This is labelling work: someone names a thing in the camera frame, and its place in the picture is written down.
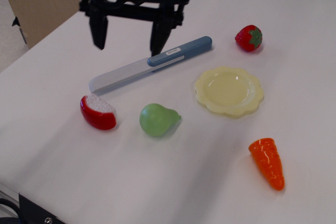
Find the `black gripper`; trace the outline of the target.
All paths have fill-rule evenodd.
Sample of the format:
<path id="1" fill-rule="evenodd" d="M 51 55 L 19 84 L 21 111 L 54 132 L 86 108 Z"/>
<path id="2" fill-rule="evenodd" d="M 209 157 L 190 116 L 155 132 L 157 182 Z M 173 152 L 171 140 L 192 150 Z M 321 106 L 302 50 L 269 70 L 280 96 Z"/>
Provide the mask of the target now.
<path id="1" fill-rule="evenodd" d="M 184 6 L 189 0 L 80 0 L 80 10 L 90 18 L 93 43 L 103 50 L 106 43 L 108 16 L 153 22 L 151 54 L 160 54 L 171 30 L 182 25 Z"/>

